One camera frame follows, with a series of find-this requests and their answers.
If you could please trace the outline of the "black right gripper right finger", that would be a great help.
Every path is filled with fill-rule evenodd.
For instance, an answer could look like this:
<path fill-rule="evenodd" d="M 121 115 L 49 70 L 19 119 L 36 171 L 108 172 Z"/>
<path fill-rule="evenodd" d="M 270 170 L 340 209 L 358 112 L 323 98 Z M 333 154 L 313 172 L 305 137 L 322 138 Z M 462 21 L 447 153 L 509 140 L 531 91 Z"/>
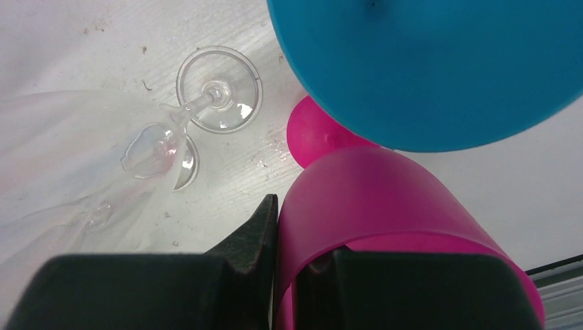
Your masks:
<path fill-rule="evenodd" d="M 541 329 L 515 273 L 482 254 L 337 249 L 296 279 L 296 329 Z"/>

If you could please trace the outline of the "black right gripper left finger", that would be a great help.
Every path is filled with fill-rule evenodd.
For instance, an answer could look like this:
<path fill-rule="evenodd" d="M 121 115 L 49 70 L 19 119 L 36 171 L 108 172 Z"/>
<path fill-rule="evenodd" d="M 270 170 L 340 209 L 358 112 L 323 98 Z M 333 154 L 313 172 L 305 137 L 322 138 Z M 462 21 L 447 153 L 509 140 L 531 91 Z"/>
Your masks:
<path fill-rule="evenodd" d="M 69 254 L 34 275 L 7 329 L 268 329 L 278 197 L 204 254 Z"/>

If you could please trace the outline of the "pink wine glass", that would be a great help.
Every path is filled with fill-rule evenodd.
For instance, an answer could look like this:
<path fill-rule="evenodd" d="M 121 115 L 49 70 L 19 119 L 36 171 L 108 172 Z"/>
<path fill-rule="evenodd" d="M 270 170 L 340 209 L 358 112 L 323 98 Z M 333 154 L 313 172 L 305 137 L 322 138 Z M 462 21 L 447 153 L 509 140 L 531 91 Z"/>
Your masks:
<path fill-rule="evenodd" d="M 279 220 L 274 313 L 292 328 L 290 285 L 340 246 L 379 252 L 508 255 L 428 170 L 356 136 L 310 97 L 292 110 L 287 145 L 302 167 Z"/>

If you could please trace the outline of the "clear champagne flute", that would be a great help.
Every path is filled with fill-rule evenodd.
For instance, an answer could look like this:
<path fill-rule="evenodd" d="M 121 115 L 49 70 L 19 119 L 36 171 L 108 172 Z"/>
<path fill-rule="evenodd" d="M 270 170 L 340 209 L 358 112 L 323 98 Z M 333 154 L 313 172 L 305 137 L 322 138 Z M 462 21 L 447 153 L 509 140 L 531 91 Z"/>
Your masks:
<path fill-rule="evenodd" d="M 119 179 L 93 196 L 31 212 L 1 225 L 1 284 L 17 286 L 60 254 L 111 253 L 148 208 L 196 176 L 199 153 L 191 137 L 168 179 Z"/>

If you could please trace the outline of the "clear glass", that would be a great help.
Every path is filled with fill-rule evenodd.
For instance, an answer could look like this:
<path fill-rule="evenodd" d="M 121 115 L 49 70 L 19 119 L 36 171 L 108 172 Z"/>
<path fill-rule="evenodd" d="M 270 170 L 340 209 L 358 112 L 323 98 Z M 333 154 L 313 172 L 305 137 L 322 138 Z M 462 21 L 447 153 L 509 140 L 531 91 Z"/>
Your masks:
<path fill-rule="evenodd" d="M 1 101 L 1 219 L 175 177 L 189 124 L 229 134 L 263 97 L 257 68 L 224 46 L 181 64 L 175 106 L 119 91 L 54 91 Z"/>

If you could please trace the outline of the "blue wine glass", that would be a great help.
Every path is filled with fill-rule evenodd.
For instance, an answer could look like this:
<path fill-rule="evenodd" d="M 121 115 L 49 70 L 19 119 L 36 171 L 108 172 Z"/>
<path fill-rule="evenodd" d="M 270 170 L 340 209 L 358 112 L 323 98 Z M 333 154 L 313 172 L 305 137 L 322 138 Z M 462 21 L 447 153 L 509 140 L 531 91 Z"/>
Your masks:
<path fill-rule="evenodd" d="M 338 123 L 410 152 L 503 140 L 582 95 L 581 1 L 269 1 L 278 42 Z"/>

